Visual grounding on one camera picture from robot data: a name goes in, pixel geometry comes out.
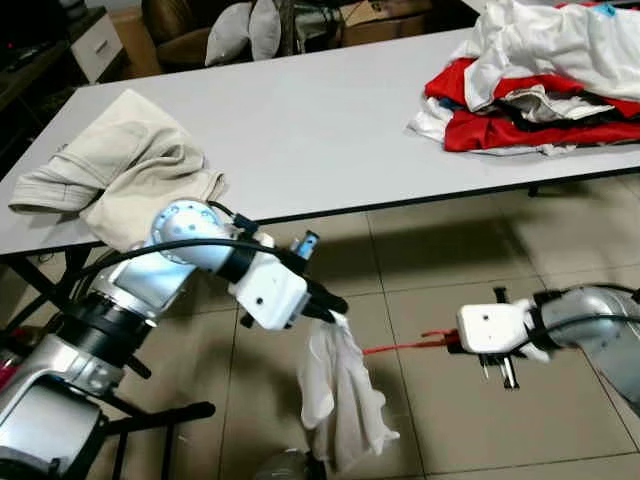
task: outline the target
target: tiled floor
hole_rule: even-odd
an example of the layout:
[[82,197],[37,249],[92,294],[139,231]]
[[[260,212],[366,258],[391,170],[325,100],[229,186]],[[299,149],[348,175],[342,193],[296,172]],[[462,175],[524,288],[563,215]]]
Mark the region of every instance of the tiled floor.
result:
[[[640,286],[640,177],[547,187],[267,227],[279,242],[307,228],[322,237],[313,276],[348,297],[362,347],[410,342],[451,327],[464,303],[491,302],[589,281]],[[42,265],[59,274],[54,258]],[[2,317],[32,297],[0,271]],[[52,309],[35,319],[46,320]],[[260,463],[306,447],[296,365],[309,323],[289,331],[247,330],[224,284],[205,275],[144,344],[153,369],[128,375],[120,392],[148,409],[198,400],[214,417],[185,425],[173,478],[251,479]],[[521,390],[489,382],[476,359],[440,350],[367,357],[387,397],[386,422],[401,434],[380,457],[339,479],[640,479],[640,420],[579,352],[551,365],[518,362]],[[162,432],[135,434],[125,478],[159,478]],[[90,478],[110,478],[110,442]]]

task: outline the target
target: beige cloth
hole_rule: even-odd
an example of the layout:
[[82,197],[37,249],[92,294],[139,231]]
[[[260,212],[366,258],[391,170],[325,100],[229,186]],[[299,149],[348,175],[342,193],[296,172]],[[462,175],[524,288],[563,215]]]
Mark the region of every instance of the beige cloth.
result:
[[206,169],[189,134],[126,90],[49,163],[22,175],[9,207],[80,212],[96,237],[126,251],[147,239],[153,219],[172,201],[213,200],[223,188],[223,175]]
[[332,325],[312,320],[298,383],[313,456],[343,472],[369,452],[380,455],[400,435],[384,424],[384,395],[371,386],[347,319],[332,314]]

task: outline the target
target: red object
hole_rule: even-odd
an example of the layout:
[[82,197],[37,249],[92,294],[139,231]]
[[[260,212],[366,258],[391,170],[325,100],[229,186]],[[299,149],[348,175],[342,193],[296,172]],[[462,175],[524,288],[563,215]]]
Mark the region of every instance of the red object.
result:
[[444,148],[450,152],[464,152],[514,145],[592,145],[629,140],[640,140],[640,123],[612,122],[595,127],[546,128],[538,132],[523,132],[506,118],[458,110],[447,125]]
[[[466,106],[464,96],[464,71],[473,64],[473,58],[459,58],[451,62],[440,74],[425,86],[425,95],[436,98],[450,98]],[[580,82],[560,75],[533,75],[522,78],[503,78],[493,91],[493,98],[504,98],[514,90],[542,85],[548,92],[579,94],[585,91]],[[600,97],[605,103],[613,105],[625,118],[640,113],[640,103],[630,100]]]
[[440,340],[430,340],[428,342],[416,342],[416,343],[400,343],[396,345],[384,345],[381,347],[365,348],[362,350],[363,355],[371,355],[374,353],[388,352],[391,350],[400,350],[402,348],[432,348],[432,347],[444,347],[450,343],[457,343],[460,341],[458,337],[458,331],[453,330],[430,330],[421,334],[421,337],[431,337],[434,335],[442,335]]
[[13,377],[13,374],[16,373],[18,367],[2,367],[0,368],[0,390],[4,388],[7,382]]

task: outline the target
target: white pillow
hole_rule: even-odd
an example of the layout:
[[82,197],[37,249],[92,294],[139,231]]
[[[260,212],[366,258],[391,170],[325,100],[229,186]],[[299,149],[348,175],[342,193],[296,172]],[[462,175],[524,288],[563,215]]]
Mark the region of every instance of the white pillow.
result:
[[280,14],[273,0],[258,0],[249,21],[253,59],[273,58],[280,46],[281,33]]
[[249,41],[251,2],[234,3],[227,7],[213,24],[207,41],[205,66],[232,61]]

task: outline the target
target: black metal frame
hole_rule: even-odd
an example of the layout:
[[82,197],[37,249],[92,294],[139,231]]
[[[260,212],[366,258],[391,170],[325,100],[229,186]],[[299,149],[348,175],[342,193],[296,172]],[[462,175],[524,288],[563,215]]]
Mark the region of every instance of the black metal frame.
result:
[[[134,405],[130,405],[124,400],[118,399],[119,405],[111,403],[116,408],[121,406],[131,411],[138,410]],[[173,440],[175,438],[176,425],[180,423],[199,420],[201,418],[211,417],[216,411],[216,407],[209,402],[192,403],[182,408],[173,408],[157,413],[138,413],[122,420],[116,420],[107,423],[104,429],[105,435],[119,435],[118,450],[113,464],[112,480],[119,480],[122,475],[122,467],[124,466],[124,454],[127,449],[127,440],[129,433],[139,432],[142,430],[150,430],[153,428],[166,428],[164,452],[162,454],[162,470],[160,474],[161,480],[169,480],[171,473],[171,459],[173,453]]]

